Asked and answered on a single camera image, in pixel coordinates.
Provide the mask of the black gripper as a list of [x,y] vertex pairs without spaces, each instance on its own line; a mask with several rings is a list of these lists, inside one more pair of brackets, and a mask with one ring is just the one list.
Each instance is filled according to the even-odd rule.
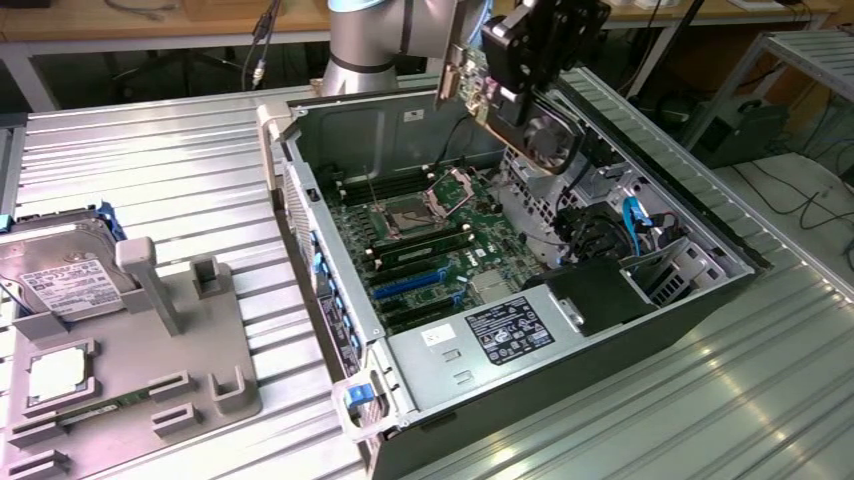
[[480,27],[487,71],[496,85],[491,106],[509,125],[523,123],[532,91],[569,69],[608,19],[603,1],[519,1]]

